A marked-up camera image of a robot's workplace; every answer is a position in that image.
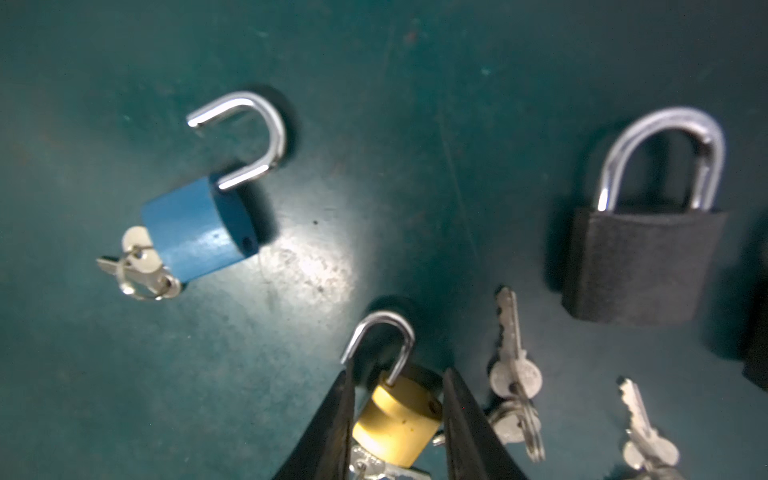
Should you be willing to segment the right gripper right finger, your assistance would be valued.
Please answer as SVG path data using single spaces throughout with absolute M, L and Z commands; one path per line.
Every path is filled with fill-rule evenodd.
M 527 479 L 453 368 L 443 374 L 443 425 L 449 479 Z

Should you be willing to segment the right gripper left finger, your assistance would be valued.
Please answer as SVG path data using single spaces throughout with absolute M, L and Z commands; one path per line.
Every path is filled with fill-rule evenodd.
M 344 369 L 273 479 L 347 479 L 354 408 L 352 376 Z

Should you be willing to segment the blue padlock with keys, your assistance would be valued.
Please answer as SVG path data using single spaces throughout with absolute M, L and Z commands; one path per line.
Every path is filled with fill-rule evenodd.
M 273 171 L 284 157 L 288 137 L 283 117 L 265 97 L 236 91 L 192 111 L 186 123 L 199 128 L 238 112 L 256 113 L 264 120 L 266 152 L 231 173 L 202 177 L 147 202 L 141 224 L 123 234 L 121 255 L 96 261 L 122 294 L 139 301 L 169 300 L 187 283 L 258 252 L 255 227 L 237 190 Z

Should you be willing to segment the black padlock with keys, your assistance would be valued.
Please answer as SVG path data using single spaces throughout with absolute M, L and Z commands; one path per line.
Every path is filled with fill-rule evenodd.
M 696 143 L 687 205 L 670 213 L 617 211 L 632 154 L 666 131 L 683 132 Z M 714 207 L 725 160 L 722 127 L 700 109 L 664 108 L 629 125 L 605 157 L 592 205 L 574 215 L 565 310 L 578 320 L 625 326 L 692 320 L 728 218 Z

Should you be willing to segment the gold padlock with key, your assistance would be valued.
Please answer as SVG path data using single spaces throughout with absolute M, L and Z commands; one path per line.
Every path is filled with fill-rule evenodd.
M 425 386 L 403 374 L 415 344 L 411 324 L 400 314 L 374 311 L 364 317 L 342 353 L 341 364 L 351 363 L 366 333 L 377 325 L 395 327 L 402 345 L 393 366 L 381 372 L 371 397 L 352 428 L 350 470 L 361 479 L 427 479 L 413 465 L 432 442 L 442 423 L 442 404 Z

